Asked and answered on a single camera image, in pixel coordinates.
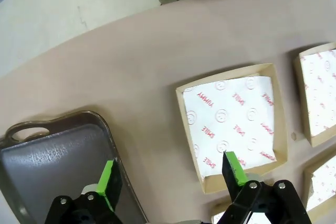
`tray handle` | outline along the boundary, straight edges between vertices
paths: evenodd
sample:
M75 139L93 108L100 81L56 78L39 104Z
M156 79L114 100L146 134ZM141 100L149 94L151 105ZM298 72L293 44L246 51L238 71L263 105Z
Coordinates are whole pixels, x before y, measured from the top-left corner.
M18 142L28 142L40 137L44 137L44 136L48 136L50 134L53 134L53 127L49 127L50 126L50 121L28 121L28 122L23 122L23 123L18 123L15 124L13 126L11 126L5 133L5 139L7 140L12 140L16 143ZM22 130L27 130L27 129L33 129L33 128L45 128L48 130L48 132L46 133L36 133L33 135L30 135L28 137L26 137L23 140L17 140L13 137L13 135L19 131Z

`green gripper pad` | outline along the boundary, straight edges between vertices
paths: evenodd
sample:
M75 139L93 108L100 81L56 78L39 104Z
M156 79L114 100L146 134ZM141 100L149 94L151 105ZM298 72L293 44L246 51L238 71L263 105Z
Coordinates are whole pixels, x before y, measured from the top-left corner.
M242 166L239 163L239 160L236 157L234 152L226 152L227 159L231 164L231 168L235 175L238 186L243 186L248 182L248 178L244 173Z
M122 178L116 159L109 160L100 176L96 192L103 196L109 208L114 211L122 187Z

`red text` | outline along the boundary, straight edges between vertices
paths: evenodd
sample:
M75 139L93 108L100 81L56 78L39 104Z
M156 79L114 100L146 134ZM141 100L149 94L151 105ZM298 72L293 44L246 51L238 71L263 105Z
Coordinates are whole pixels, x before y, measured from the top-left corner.
M273 106L274 105L274 103L271 101L271 98L268 96L268 94L263 94L262 95L262 97L264 97L265 98L265 100L268 102L268 104L270 105L270 106Z
M260 154L266 158L268 158L269 160L275 161L275 157L272 157L271 155L268 155L265 152L260 152Z
M207 157L203 160L203 162L208 166L210 166L212 169L216 167L216 164L212 163L211 160L208 159Z
M236 101L239 102L241 106L244 105L245 101L239 96L239 94L235 93L232 97L235 98Z
M208 97L206 97L205 94L199 93L197 94L206 104L208 104L210 107L214 104Z
M243 166L245 166L246 165L246 162L244 161L244 160L242 160L241 158L237 158L238 159L238 161L239 161L239 163L241 164L241 165L243 165Z
M210 138L214 138L215 136L215 133L211 132L211 130L209 130L208 127L203 127L202 131L208 135Z
M320 76L317 76L317 79L319 79L319 81L320 81L321 83L323 83L323 80L322 80L322 78L321 78Z
M274 131L272 131L271 128L269 126L267 126L265 123L261 123L260 125L265 128L265 130L268 132L268 134L274 135Z
M245 132L243 132L242 129L237 124L233 129L236 130L236 132L238 132L241 136L245 135Z

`cardboard food tray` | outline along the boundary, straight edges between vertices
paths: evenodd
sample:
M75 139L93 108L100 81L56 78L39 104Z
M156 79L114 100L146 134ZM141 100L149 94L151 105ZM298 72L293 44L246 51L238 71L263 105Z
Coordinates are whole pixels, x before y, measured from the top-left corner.
M230 203L222 203L219 204L217 206L215 206L212 211L211 211L211 223L215 223L215 219L214 217L218 214L220 214L221 212L224 212L227 210L227 208L231 205Z
M304 52L301 52L299 56L294 60L294 68L295 68L295 72L296 72L297 79L298 79L298 86L299 86L300 99L301 99L303 131L304 131L305 137L308 139L312 147L322 144L325 141L332 138L333 136L335 136L336 135L336 125L333 127L330 127L329 129L321 132L320 134L316 136L311 135L309 117L308 117L306 90L305 90L305 85L304 85L304 80L303 80L302 65L301 65L300 57L313 55L313 54L317 54L318 52L325 52L325 51L329 51L333 49L336 49L336 42L314 47Z
M311 190L312 186L312 175L313 173L320 168L322 165L324 165L328 160L336 156L336 151L334 150L332 153L329 153L319 159L316 163L308 166L307 168L304 169L303 174L305 177L304 181L304 191L303 191L303 198L302 198L302 203L303 206L306 208L308 204L308 199L309 199L309 192ZM313 209L307 211L308 216L311 220L312 223L317 221L320 217L326 215L329 211L334 210L336 207L336 195L333 197L327 199L325 202L321 203L320 205L314 207Z
M276 156L277 161L266 164L263 166L254 167L251 169L245 170L246 173L256 173L259 175L265 175L275 168L283 165L287 162L288 158L288 135L287 135L287 127L285 120L285 112L282 105L280 87L278 78L276 75L276 69L273 63L266 63L260 65L253 65L244 68L234 69L228 72L219 73L213 76L209 76L186 85L183 85L176 89L178 105L180 107L180 112L182 116L182 121L184 125L184 129L186 132L187 140L189 143L190 151L192 154L192 158L194 161L194 165L196 168L196 172L198 175L199 182L202 185L203 192L205 194L211 194L218 191L226 190L227 186L223 179L222 175L212 175L205 177L204 181L202 181L201 175L199 173L197 160L195 157L193 141L189 130L188 120L186 116L186 109L184 105L183 99L183 91L187 88L191 88L197 85L206 84L215 81L221 80L229 80L242 78L246 76L268 76L271 77L272 88L273 88L273 96L274 96L274 142L273 142L273 150Z

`white tile floor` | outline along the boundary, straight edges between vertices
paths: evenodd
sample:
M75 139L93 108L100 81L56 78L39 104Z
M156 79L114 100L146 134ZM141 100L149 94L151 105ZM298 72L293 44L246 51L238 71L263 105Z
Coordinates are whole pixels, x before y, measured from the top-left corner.
M4 0L0 77L70 38L157 6L158 0Z

